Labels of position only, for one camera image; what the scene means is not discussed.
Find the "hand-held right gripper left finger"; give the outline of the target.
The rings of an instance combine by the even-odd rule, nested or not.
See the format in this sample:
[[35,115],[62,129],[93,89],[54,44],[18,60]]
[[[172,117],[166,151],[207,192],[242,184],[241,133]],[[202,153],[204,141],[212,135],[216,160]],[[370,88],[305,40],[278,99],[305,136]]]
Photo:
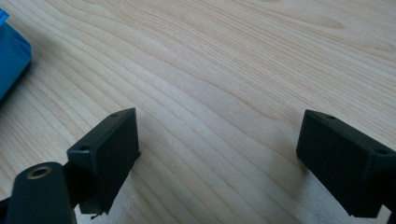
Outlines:
[[71,204],[83,214],[108,213],[140,155],[136,111],[107,116],[67,150]]

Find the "blue cloth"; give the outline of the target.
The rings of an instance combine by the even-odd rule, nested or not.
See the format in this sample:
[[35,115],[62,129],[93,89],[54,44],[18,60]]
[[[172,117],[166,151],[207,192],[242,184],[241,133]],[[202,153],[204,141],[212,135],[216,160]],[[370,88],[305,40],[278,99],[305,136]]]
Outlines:
[[32,61],[30,43],[7,23],[8,17],[0,8],[0,100]]

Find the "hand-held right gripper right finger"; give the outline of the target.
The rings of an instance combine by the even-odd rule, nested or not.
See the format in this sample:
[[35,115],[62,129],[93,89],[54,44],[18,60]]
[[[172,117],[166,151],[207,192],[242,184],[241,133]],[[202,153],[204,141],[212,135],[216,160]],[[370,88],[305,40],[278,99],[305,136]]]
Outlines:
[[298,159],[353,217],[396,218],[396,151],[340,119],[307,110]]

